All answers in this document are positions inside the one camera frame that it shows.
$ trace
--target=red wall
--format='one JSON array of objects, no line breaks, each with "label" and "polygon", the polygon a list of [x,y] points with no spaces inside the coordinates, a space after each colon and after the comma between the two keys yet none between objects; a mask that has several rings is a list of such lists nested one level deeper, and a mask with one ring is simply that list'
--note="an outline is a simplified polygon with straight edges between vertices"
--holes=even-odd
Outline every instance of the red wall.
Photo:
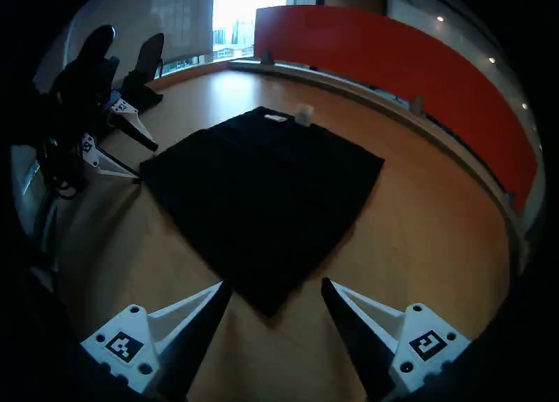
[{"label": "red wall", "polygon": [[255,57],[380,87],[410,100],[460,136],[491,168],[522,209],[536,159],[520,122],[493,84],[439,40],[384,16],[326,6],[258,9]]}]

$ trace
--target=curtain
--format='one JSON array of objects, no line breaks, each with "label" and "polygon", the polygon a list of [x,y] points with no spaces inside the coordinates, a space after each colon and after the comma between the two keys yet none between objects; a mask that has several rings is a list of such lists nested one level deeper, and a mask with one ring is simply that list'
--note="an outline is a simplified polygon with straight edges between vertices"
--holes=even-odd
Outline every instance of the curtain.
[{"label": "curtain", "polygon": [[63,61],[74,60],[87,36],[103,24],[116,29],[107,54],[120,59],[115,81],[134,69],[140,46],[158,32],[165,34],[166,63],[209,54],[212,14],[213,0],[89,0],[70,23]]}]

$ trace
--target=black pad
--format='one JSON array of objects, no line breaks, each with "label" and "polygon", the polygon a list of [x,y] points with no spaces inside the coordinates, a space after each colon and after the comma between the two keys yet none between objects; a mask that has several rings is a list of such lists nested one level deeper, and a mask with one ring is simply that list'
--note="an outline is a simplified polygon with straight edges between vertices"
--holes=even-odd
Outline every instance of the black pad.
[{"label": "black pad", "polygon": [[202,258],[273,316],[342,239],[383,163],[260,107],[197,131],[140,170]]}]

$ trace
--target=window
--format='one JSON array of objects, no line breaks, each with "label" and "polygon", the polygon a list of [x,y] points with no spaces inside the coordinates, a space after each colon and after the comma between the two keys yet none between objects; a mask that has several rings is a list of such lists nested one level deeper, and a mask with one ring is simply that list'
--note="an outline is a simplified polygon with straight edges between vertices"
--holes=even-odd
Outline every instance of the window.
[{"label": "window", "polygon": [[[256,9],[285,4],[287,0],[214,0],[212,60],[252,57]],[[185,58],[165,64],[163,74],[187,69],[203,62],[202,57]]]}]

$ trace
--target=wooden floor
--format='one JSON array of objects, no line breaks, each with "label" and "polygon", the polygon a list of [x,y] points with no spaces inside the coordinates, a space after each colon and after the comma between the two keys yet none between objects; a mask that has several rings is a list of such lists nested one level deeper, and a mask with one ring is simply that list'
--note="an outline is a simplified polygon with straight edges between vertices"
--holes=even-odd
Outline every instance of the wooden floor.
[{"label": "wooden floor", "polygon": [[[260,105],[294,113],[308,103],[316,124],[386,160],[354,228],[276,319],[264,321],[233,295],[189,392],[192,402],[362,402],[321,300],[325,275],[400,310],[422,302],[469,338],[495,314],[508,287],[504,221],[485,191],[417,133],[333,93],[251,73],[213,73],[163,93],[142,116],[159,151]],[[150,157],[120,133],[104,146],[134,166]],[[145,186],[96,177],[65,204],[60,287],[80,338],[130,303],[156,310],[219,280]]]}]

